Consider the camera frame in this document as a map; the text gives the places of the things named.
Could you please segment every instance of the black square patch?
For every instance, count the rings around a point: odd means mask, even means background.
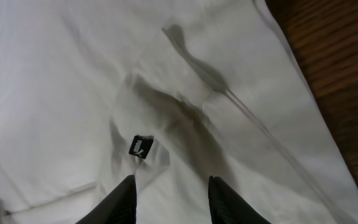
[[[136,135],[132,141],[131,147],[129,148],[129,154],[146,159],[153,142],[153,136]]]

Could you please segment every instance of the wooden floor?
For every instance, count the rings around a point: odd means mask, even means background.
[[[358,0],[266,0],[358,186]]]

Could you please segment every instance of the wooden table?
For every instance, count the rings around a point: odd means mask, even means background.
[[[266,0],[358,186],[358,0]]]

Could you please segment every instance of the clothing tag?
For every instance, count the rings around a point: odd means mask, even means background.
[[[132,141],[131,147],[129,148],[129,154],[146,159],[153,142],[153,136],[136,135]]]

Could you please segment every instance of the white cloth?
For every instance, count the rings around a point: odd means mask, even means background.
[[[172,16],[183,27],[190,55],[219,71],[221,77],[215,79],[222,85],[199,78],[159,31]],[[136,170],[138,222],[164,222],[171,214],[173,223],[209,223],[204,180],[217,174],[271,222],[332,223],[349,216],[348,223],[358,223],[356,185],[292,57],[261,0],[0,1],[4,207],[26,210],[96,181],[102,197]],[[182,136],[179,129],[173,137],[192,139],[200,150],[210,143],[197,136],[208,137],[217,142],[214,151],[222,157],[203,159],[202,151],[173,141],[170,134],[175,133],[156,128],[158,123],[141,130],[123,128],[129,117],[140,123],[151,119],[130,114],[119,102],[125,97],[116,98],[119,86],[120,92],[133,93],[131,85],[122,83],[130,71],[145,79],[146,90],[175,98],[157,94],[161,102],[146,101],[151,118],[161,123],[156,108],[173,104],[180,109],[169,110],[171,118],[187,121],[181,128],[192,127],[192,115],[177,100],[197,108],[209,119],[202,120],[210,124],[207,130]],[[239,108],[248,109],[248,115]],[[121,124],[120,111],[128,115]],[[151,131],[158,136],[156,143],[139,164],[123,149],[128,149],[130,134]],[[218,170],[213,161],[226,169]],[[88,202],[82,201],[84,215]],[[66,217],[66,210],[57,211],[54,215]],[[38,223],[30,213],[24,216],[33,218],[21,222]]]

